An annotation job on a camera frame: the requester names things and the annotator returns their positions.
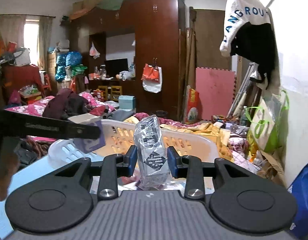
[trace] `green bag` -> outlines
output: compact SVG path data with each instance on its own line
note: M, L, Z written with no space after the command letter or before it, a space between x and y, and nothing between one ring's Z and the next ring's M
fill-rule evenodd
M262 99L259 106L248 107L245 111L247 119L251 122L250 130L254 139L258 147L266 153L273 153L275 149L279 148L282 146L281 144L284 143L280 140L280 124L282 121L282 114L288 111L290 103L286 91L282 90L282 92L285 93L284 98L282 96L272 95L272 98L281 103L279 109L278 104L275 106L270 104L271 106L268 106L264 99ZM251 119L249 114L249 109L252 108L256 109L253 119Z

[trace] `light blue box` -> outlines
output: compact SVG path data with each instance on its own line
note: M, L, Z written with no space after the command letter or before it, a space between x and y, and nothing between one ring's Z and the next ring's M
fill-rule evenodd
M134 96L119 96L118 103L120 109L134 109L136 107Z

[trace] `light blue table surface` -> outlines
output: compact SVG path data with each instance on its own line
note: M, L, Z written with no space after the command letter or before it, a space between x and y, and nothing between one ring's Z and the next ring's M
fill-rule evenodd
M12 182L9 186L8 194L13 192L15 189L35 179L38 179L54 170L56 169L53 168L50 164L48 156L41 158L40 160L17 172L13 176ZM7 218L5 212L5 201L2 201L0 202L0 238L6 238L11 232L13 232L13 228L10 225L9 219Z

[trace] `round black pad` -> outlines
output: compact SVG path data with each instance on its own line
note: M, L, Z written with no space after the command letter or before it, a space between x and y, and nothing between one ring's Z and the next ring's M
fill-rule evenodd
M54 176L15 190L5 204L12 226L35 234L71 228L84 220L92 208L91 195L78 182Z
M266 179L235 178L211 196L209 209L223 224L250 234L270 234L291 225L297 204L285 188Z

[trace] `wooden wardrobe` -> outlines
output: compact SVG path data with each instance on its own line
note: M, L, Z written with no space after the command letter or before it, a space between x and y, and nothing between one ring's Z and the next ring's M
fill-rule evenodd
M118 11L94 8L70 24L70 49L83 55L83 64L93 73L104 64L106 37L135 33L136 78L120 81L123 94L136 97L137 112L168 112L168 118L179 120L185 69L185 5L182 0L126 0ZM89 56L94 46L98 59ZM142 86L145 64L162 68L162 91L147 92ZM91 89L102 81L91 81Z

